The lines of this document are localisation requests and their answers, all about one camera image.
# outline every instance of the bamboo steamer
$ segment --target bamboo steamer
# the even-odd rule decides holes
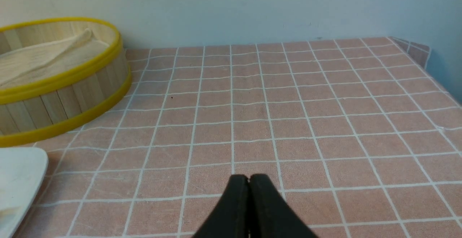
[[[0,28],[0,147],[77,128],[130,85],[122,38],[106,21],[52,18]]]

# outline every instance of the white plate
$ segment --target white plate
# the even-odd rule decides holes
[[[42,183],[48,165],[39,148],[0,148],[0,237],[18,228]]]

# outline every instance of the white wall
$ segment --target white wall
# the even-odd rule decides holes
[[[393,35],[432,46],[462,99],[462,0],[0,0],[0,26],[54,16],[108,20],[134,48]]]

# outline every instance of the yellow rim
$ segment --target yellow rim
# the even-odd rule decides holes
[[[123,49],[122,38],[120,37],[120,34],[117,31],[117,28],[114,25],[106,21],[102,21],[102,20],[94,19],[94,18],[85,18],[85,17],[50,18],[50,19],[45,19],[45,20],[30,21],[30,22],[25,22],[21,24],[6,26],[3,28],[0,28],[0,32],[11,30],[11,29],[16,29],[20,27],[25,27],[25,26],[53,23],[53,22],[63,22],[63,21],[87,21],[87,22],[103,24],[113,29],[117,33],[117,38],[112,44],[109,45],[109,47],[105,51],[103,51],[98,56],[94,57],[93,59],[83,63],[82,65],[75,67],[74,69],[68,70],[66,72],[55,75],[53,77],[39,80],[37,82],[33,82],[27,85],[20,85],[18,87],[12,87],[8,89],[0,90],[0,105],[33,98],[33,97],[66,87],[73,83],[76,83],[94,74],[98,70],[102,69],[110,61],[115,59],[117,55],[119,55],[120,51],[122,51]]]
[[[0,147],[10,147],[16,145],[23,145],[31,142],[41,141],[54,136],[58,136],[62,133],[75,129],[91,120],[94,120],[98,116],[105,113],[116,103],[118,103],[128,92],[132,83],[132,73],[130,68],[128,69],[128,76],[121,88],[112,94],[109,98],[104,100],[99,105],[91,108],[90,110],[81,113],[78,116],[70,118],[66,121],[62,121],[51,126],[40,128],[37,130],[16,133],[8,136],[0,136]]]

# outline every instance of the wooden slat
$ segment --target wooden slat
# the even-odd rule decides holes
[[[24,105],[26,106],[26,109],[29,112],[30,117],[32,118],[37,129],[53,124],[40,97],[24,100]]]
[[[111,62],[109,65],[107,65],[106,72],[108,74],[109,82],[111,82],[112,89],[119,89],[122,84],[119,82],[116,74],[116,63]]]
[[[63,87],[57,90],[57,92],[68,118],[73,118],[74,116],[82,113],[79,102],[77,101],[77,97],[74,93],[74,88],[72,88],[71,85]]]
[[[10,112],[6,108],[6,105],[0,105],[0,130],[5,135],[11,135],[13,133],[18,133],[19,129],[16,126],[13,118],[10,115]]]
[[[67,120],[66,112],[56,91],[40,96],[53,124]]]
[[[3,32],[0,32],[0,55],[11,51],[8,40]]]
[[[117,81],[122,85],[127,78],[127,63],[124,64],[124,59],[120,55],[114,59],[114,70],[117,75]]]
[[[5,34],[6,40],[8,41],[11,50],[21,49],[23,47],[15,29],[4,31],[3,33]]]
[[[106,67],[96,72],[96,76],[98,77],[99,86],[101,87],[104,98],[110,97],[115,92],[115,89],[114,86],[111,85]]]
[[[104,95],[95,74],[73,84],[73,88],[82,112],[104,101]]]
[[[90,96],[90,100],[93,104],[92,107],[99,105],[102,101],[105,100],[103,91],[101,90],[101,86],[99,85],[98,77],[96,74],[91,75],[85,79],[88,82],[90,87],[90,91],[88,92]]]
[[[41,25],[31,25],[16,29],[23,48],[47,42],[43,38],[40,27]]]
[[[24,102],[7,103],[6,108],[10,112],[11,118],[13,118],[19,131],[27,132],[36,129]]]

